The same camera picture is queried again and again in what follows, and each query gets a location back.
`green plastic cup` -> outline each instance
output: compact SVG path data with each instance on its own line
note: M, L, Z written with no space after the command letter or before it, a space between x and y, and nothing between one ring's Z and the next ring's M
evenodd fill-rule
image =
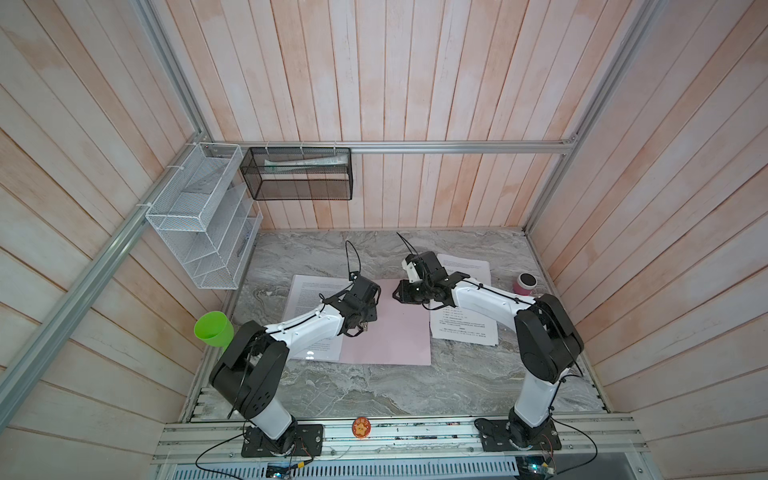
M235 336L235 329L224 312L208 312L194 324L194 335L210 346L226 348Z

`black wire basket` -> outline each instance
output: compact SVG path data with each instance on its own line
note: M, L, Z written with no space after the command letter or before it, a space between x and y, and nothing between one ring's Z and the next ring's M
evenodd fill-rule
M240 172L254 200L352 200L352 151L251 147Z

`red badge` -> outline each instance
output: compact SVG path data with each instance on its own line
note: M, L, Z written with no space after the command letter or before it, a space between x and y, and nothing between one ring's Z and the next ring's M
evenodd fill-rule
M366 417L357 417L352 423L352 433L358 439L364 439L371 432L371 422Z

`wood panel wall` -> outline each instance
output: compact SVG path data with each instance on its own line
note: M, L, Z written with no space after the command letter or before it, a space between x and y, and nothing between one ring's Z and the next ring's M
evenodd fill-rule
M531 235L665 478L768 475L767 26L669 2Z
M227 141L570 137L638 0L154 0ZM265 226L523 225L558 155L355 156L344 201Z
M194 129L131 3L0 2L0 370ZM0 435L3 478L140 478L202 344L198 290L154 232Z

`table surface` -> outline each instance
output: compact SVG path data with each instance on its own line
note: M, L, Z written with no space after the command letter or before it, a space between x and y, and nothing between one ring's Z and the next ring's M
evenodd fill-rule
M539 284L534 294L548 291L528 241L518 230L403 233L418 251L487 260L495 287L511 290L517 275L529 272ZM362 275L406 277L400 263L407 250L394 231L260 233L233 315L235 323L279 322L293 275L345 277L344 240L357 248ZM498 346L432 339L430 366L289 360L276 397L298 418L507 415L520 393L525 367L515 333L498 328ZM591 380L569 379L554 401L556 412L603 408ZM229 411L230 405L207 387L198 399L193 421L224 419Z

